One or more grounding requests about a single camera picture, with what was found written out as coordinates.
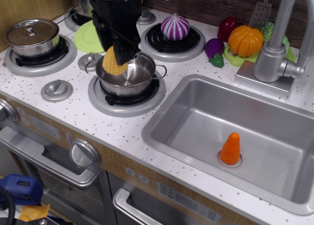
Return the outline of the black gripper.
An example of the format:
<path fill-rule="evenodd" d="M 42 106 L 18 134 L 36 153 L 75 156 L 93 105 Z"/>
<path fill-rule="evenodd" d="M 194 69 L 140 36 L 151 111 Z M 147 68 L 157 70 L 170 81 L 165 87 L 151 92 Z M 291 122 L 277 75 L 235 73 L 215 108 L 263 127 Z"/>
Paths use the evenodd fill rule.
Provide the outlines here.
<path fill-rule="evenodd" d="M 90 0 L 93 24 L 106 52 L 112 45 L 118 65 L 137 58 L 140 36 L 136 23 L 141 15 L 141 0 Z"/>

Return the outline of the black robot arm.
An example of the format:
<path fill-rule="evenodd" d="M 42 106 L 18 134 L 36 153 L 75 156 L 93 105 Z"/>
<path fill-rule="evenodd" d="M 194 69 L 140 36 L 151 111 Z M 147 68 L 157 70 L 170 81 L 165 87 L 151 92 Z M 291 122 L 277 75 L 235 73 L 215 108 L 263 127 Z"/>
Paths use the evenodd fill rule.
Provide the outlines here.
<path fill-rule="evenodd" d="M 103 49 L 113 47 L 119 65 L 134 59 L 140 51 L 136 24 L 142 13 L 141 0 L 90 0 L 90 4 Z"/>

